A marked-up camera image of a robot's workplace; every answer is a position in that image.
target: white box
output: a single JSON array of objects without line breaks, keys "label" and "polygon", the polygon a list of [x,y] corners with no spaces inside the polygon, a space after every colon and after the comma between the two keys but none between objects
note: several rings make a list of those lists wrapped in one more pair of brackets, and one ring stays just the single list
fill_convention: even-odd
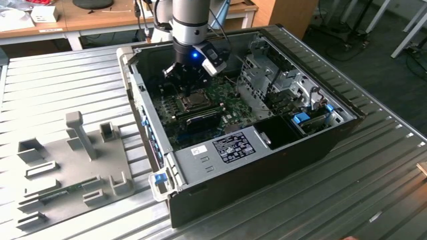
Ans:
[{"label": "white box", "polygon": [[59,11],[55,6],[35,6],[32,8],[31,18],[35,23],[56,23]]}]

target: blue latch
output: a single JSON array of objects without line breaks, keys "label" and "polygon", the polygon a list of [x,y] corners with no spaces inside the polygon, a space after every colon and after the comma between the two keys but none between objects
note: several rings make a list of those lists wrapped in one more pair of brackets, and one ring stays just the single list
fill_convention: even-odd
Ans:
[{"label": "blue latch", "polygon": [[333,111],[334,111],[334,106],[333,106],[331,104],[327,104],[327,105],[326,105],[326,110],[327,110],[329,112],[333,112]]},{"label": "blue latch", "polygon": [[143,126],[147,126],[147,125],[149,125],[147,116],[143,116],[143,117],[142,117],[142,125],[143,125]]},{"label": "blue latch", "polygon": [[155,177],[155,182],[154,183],[157,185],[165,183],[166,181],[169,181],[169,176],[167,176],[166,173],[157,174],[154,177]]},{"label": "blue latch", "polygon": [[295,114],[294,116],[294,121],[297,122],[297,124],[301,124],[302,122],[310,120],[310,116],[307,115],[307,113],[301,112],[298,114]]}]

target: warning label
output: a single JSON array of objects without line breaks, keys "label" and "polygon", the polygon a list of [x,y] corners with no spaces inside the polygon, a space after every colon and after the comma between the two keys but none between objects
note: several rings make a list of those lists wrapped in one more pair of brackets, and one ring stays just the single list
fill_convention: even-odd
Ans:
[{"label": "warning label", "polygon": [[214,141],[214,146],[227,164],[257,152],[243,132]]}]

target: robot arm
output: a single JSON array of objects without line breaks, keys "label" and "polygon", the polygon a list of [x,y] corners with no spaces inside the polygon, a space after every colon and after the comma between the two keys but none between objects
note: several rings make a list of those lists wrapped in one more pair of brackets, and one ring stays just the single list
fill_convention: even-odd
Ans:
[{"label": "robot arm", "polygon": [[165,71],[170,76],[175,73],[187,88],[195,84],[194,79],[201,75],[201,67],[214,77],[226,67],[223,52],[219,52],[214,45],[206,40],[210,25],[210,12],[217,9],[218,15],[226,20],[230,0],[163,0],[159,1],[155,14],[159,22],[171,16],[166,11],[171,10],[173,3],[173,39],[175,49],[175,61]]}]

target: label sticker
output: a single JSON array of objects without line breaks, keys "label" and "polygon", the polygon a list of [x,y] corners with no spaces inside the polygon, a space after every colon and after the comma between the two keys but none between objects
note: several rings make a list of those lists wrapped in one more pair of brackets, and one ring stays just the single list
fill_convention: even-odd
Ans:
[{"label": "label sticker", "polygon": [[239,132],[218,141],[214,141],[214,146],[222,160],[227,164],[257,153],[243,132]]},{"label": "label sticker", "polygon": [[64,31],[64,30],[62,28],[51,28],[51,29],[39,30],[40,33],[60,32],[60,31]]},{"label": "label sticker", "polygon": [[202,145],[202,146],[198,146],[195,148],[191,149],[191,153],[194,156],[197,156],[198,154],[202,154],[205,152],[207,152],[209,149],[207,149],[207,146]]}]

